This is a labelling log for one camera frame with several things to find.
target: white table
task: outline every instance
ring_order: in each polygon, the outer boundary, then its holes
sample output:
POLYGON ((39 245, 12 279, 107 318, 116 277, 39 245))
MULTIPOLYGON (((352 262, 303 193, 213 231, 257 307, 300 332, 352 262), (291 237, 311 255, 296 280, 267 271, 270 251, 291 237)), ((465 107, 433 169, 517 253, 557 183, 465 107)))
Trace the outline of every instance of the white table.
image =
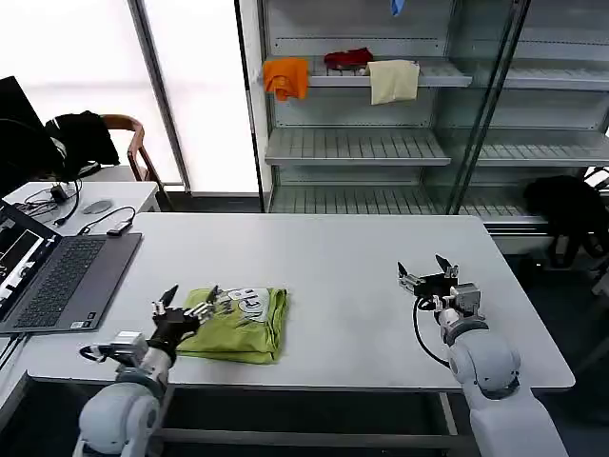
MULTIPOLYGON (((178 283, 174 304, 193 288, 215 284, 282 287, 289 310, 277 365, 180 357, 170 372, 175 385, 458 390, 450 371, 418 346, 413 298, 397 284, 398 260, 414 274, 431 274, 439 271, 439 253, 460 265, 461 281, 481 289, 481 312, 520 351, 526 385, 553 390, 575 383, 478 218, 146 213, 133 230, 143 232, 144 241, 100 330, 33 337, 13 382, 25 371, 43 380, 114 379, 114 363, 90 363, 78 349, 120 330, 150 335, 150 302, 178 283)), ((420 326, 424 341, 443 354, 430 313, 420 326)))
MULTIPOLYGON (((7 195, 5 200, 11 204, 23 203, 29 196, 44 189, 50 189, 52 183, 49 182, 32 182, 27 183, 18 190, 7 195)), ((67 186, 62 185, 66 190, 67 195, 74 193, 74 184, 67 186)), ((158 186, 152 182, 132 182, 132 183, 107 183, 107 182, 83 182, 83 188, 80 191, 80 203, 76 212, 62 226, 57 227, 53 221, 67 215, 75 202, 75 197, 70 198, 58 210, 40 216, 40 222, 55 230, 60 235, 75 235, 83 226, 99 219, 104 214, 118 209, 120 207, 134 207, 137 212, 158 211, 159 206, 156 202, 156 192, 158 186), (100 200, 111 200, 112 208, 99 214, 85 214, 83 209, 90 204, 100 200)), ((48 200, 50 199, 49 192, 42 192, 36 195, 32 200, 48 200)), ((123 221, 131 215, 129 209, 125 209, 109 216, 105 221, 100 222, 91 229, 91 233, 106 233, 114 227, 119 221, 123 221)))

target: black bag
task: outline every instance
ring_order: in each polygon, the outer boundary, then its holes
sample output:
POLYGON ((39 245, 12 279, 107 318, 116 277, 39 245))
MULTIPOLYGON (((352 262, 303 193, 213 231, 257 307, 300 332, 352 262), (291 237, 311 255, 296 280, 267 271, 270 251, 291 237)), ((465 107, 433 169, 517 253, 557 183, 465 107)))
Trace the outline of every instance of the black bag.
POLYGON ((542 216, 554 236, 548 248, 553 267, 570 267, 580 247, 594 258, 609 252, 609 212, 599 192, 582 180, 574 176, 541 178, 526 187, 524 198, 529 212, 542 216), (568 243, 559 259, 557 247, 563 235, 568 243))
POLYGON ((91 111, 57 116, 45 124, 45 130, 65 147, 64 170, 59 176, 62 180, 89 176, 101 165, 119 165, 118 152, 104 120, 91 111), (81 174, 87 166, 92 168, 81 174))

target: wooden chair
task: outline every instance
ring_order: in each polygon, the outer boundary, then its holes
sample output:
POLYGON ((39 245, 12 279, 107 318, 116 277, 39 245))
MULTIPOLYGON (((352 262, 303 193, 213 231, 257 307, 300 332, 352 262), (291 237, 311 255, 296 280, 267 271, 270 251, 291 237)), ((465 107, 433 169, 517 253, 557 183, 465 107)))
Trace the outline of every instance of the wooden chair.
POLYGON ((159 193, 163 195, 163 198, 170 210, 174 210, 171 200, 163 187, 163 183, 161 183, 159 174, 152 165, 152 161, 148 156, 146 148, 144 148, 144 126, 142 123, 133 119, 132 117, 122 114, 101 114, 101 117, 104 120, 108 130, 128 130, 133 132, 133 138, 131 139, 131 143, 129 144, 127 150, 127 158, 129 160, 129 165, 131 166, 131 171, 133 172, 135 180, 154 181, 159 187, 159 193), (138 154, 142 158, 144 165, 146 165, 145 169, 140 167, 138 164, 138 154))

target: orange cloth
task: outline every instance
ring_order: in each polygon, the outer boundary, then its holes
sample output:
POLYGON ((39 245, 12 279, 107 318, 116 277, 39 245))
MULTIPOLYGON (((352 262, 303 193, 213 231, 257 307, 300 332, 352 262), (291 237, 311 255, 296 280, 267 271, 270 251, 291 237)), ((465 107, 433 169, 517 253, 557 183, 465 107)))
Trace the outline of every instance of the orange cloth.
POLYGON ((275 92, 277 100, 288 97, 306 98, 308 89, 308 62, 296 57, 265 62, 265 90, 275 92))

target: red cloth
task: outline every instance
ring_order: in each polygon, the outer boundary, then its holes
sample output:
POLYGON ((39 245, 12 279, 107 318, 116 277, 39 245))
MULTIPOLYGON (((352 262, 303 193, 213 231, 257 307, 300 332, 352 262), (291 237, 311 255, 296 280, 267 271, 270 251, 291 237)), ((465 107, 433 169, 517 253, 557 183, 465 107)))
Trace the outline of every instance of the red cloth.
POLYGON ((324 57, 325 65, 331 70, 353 70, 366 66, 374 60, 368 48, 348 50, 347 52, 331 52, 324 57))

